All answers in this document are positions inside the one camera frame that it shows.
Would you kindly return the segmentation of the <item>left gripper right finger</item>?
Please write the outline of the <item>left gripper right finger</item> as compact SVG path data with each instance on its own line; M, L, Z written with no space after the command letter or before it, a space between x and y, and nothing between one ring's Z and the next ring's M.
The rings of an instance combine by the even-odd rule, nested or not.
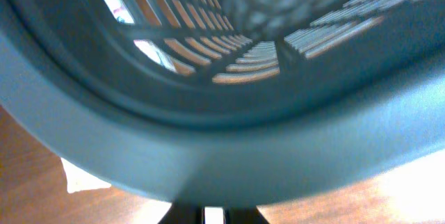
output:
M224 224L269 224L261 212L255 208L224 209Z

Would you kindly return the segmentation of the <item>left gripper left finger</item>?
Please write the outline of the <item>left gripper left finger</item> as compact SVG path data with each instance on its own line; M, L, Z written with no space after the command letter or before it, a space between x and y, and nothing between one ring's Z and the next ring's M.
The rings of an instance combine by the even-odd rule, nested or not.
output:
M195 205L172 203L159 224L202 224L202 208Z

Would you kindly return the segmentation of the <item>multicolour tissue pack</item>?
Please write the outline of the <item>multicolour tissue pack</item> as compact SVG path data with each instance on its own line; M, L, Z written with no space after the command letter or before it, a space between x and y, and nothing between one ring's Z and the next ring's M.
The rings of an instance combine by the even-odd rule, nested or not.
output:
M121 24L135 24L133 15L129 12L123 0L104 0L115 20ZM177 73L177 69L172 61L172 57L158 48L149 40L134 40L133 43L141 50L146 57L153 60L169 71Z

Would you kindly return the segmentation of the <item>grey plastic shopping basket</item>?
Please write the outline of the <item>grey plastic shopping basket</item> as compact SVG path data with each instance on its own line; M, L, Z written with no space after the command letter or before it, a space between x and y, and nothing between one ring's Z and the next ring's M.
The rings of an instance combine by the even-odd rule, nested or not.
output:
M115 186L250 207L444 148L444 0L123 2L1 0L2 106Z

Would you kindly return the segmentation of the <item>pale orange bag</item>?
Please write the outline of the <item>pale orange bag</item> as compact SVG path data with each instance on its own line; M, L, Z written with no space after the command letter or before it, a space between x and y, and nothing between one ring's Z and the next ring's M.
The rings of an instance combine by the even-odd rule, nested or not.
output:
M63 158L60 160L67 180L68 193L111 188L108 182L87 173Z

